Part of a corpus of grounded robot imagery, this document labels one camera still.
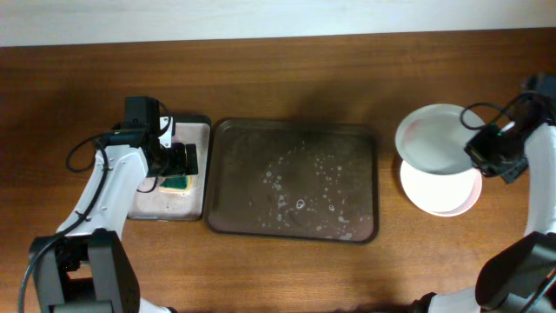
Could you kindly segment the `green and yellow sponge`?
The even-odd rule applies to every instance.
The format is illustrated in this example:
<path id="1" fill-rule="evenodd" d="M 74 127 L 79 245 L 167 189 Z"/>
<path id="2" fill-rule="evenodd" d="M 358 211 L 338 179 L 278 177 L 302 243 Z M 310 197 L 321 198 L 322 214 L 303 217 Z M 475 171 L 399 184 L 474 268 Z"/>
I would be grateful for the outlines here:
<path id="1" fill-rule="evenodd" d="M 190 185 L 189 176 L 166 177 L 159 185 L 159 190 L 165 193 L 185 193 Z"/>

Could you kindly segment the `pale green plate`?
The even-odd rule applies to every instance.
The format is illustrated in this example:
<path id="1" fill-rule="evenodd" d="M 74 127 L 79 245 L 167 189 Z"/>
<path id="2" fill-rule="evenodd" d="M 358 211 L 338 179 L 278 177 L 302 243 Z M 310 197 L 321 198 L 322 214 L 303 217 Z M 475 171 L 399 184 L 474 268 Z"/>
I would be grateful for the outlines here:
<path id="1" fill-rule="evenodd" d="M 454 104 L 431 104 L 407 115 L 395 132 L 401 158 L 417 170 L 454 175 L 472 168 L 464 148 L 485 123 Z"/>

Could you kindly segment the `pink plate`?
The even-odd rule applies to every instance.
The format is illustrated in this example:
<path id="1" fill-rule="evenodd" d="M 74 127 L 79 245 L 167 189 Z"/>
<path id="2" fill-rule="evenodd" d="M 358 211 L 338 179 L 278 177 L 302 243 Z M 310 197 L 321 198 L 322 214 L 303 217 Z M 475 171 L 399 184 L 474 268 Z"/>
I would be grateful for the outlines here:
<path id="1" fill-rule="evenodd" d="M 400 182 L 407 198 L 428 214 L 452 217 L 469 211 L 482 190 L 482 175 L 470 169 L 454 175 L 435 175 L 403 161 Z"/>

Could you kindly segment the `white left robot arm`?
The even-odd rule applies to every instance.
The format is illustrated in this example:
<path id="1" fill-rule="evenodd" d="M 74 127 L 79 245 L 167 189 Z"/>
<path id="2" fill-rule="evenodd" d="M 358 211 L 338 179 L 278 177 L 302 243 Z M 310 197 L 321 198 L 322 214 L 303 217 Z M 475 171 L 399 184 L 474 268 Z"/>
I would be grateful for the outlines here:
<path id="1" fill-rule="evenodd" d="M 196 146 L 174 143 L 175 119 L 153 97 L 128 97 L 125 117 L 88 138 L 91 176 L 68 218 L 30 246 L 19 290 L 24 310 L 29 282 L 42 312 L 164 312 L 141 296 L 121 235 L 141 183 L 184 191 L 198 172 Z"/>

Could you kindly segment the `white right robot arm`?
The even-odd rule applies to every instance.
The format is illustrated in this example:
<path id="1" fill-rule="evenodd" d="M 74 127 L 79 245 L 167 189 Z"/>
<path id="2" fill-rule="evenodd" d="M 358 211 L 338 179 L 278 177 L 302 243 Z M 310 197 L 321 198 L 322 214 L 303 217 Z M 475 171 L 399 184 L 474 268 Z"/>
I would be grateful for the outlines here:
<path id="1" fill-rule="evenodd" d="M 446 178 L 447 191 L 463 198 L 438 216 L 469 210 L 484 178 L 515 182 L 530 174 L 529 201 L 512 203 L 508 192 L 486 203 L 500 217 L 527 214 L 521 237 L 487 261 L 473 285 L 451 294 L 431 292 L 407 312 L 553 312 L 555 310 L 555 76 L 527 78 L 520 93 L 488 122 L 471 106 L 432 104 L 407 115 L 395 132 L 404 191 L 418 207 L 425 196 L 445 196 L 427 184 Z"/>

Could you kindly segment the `black tray with soapy water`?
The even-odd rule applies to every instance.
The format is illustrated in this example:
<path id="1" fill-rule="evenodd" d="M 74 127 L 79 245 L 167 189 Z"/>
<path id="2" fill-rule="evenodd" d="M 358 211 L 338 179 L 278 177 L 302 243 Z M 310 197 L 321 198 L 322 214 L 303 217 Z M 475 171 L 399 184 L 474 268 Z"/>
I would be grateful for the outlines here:
<path id="1" fill-rule="evenodd" d="M 166 177 L 145 179 L 136 193 L 128 218 L 135 220 L 196 221 L 202 216 L 211 121 L 204 115 L 174 119 L 172 143 L 196 145 L 199 172 L 190 175 L 191 185 L 185 193 L 165 193 L 159 185 Z"/>

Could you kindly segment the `dark brown serving tray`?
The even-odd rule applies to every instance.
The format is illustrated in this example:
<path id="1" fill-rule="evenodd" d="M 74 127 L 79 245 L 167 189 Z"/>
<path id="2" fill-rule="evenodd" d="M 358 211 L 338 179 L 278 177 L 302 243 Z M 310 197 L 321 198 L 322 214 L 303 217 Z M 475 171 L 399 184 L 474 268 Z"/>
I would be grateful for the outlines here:
<path id="1" fill-rule="evenodd" d="M 203 219 L 221 234 L 370 243 L 374 136 L 359 125 L 229 119 L 215 129 Z"/>

